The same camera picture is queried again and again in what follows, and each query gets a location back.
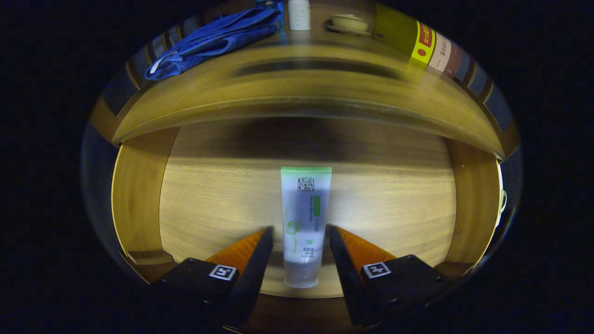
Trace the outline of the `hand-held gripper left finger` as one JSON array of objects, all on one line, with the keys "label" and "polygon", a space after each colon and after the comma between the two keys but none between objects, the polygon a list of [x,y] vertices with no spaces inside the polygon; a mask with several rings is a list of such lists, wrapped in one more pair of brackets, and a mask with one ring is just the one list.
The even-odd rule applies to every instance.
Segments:
[{"label": "hand-held gripper left finger", "polygon": [[201,332],[239,332],[250,321],[273,249],[269,226],[206,260],[186,258],[151,284],[181,308],[184,325]]}]

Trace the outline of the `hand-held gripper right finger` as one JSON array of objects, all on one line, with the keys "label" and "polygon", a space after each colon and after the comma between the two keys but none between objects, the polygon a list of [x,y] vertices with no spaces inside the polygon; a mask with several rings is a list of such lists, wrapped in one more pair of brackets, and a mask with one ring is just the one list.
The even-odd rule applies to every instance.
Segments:
[{"label": "hand-held gripper right finger", "polygon": [[454,281],[415,255],[390,252],[338,226],[329,227],[340,285],[355,326],[395,325],[449,294]]}]

